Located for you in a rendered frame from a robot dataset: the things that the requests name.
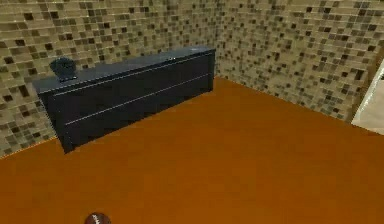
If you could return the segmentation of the brown basketball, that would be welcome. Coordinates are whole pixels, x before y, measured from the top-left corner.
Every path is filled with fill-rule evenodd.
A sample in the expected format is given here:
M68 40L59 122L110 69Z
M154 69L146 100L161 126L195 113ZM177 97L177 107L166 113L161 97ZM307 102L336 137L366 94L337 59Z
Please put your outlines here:
M89 214L86 219L84 224L112 224L110 218L99 212L94 212Z

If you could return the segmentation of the black chest of drawers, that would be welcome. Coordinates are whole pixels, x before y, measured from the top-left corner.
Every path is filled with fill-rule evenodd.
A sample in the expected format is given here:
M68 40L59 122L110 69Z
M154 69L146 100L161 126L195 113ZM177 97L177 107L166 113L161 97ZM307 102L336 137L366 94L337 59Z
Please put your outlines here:
M53 129L69 153L143 118L213 90L216 50L189 46L76 69L33 82Z

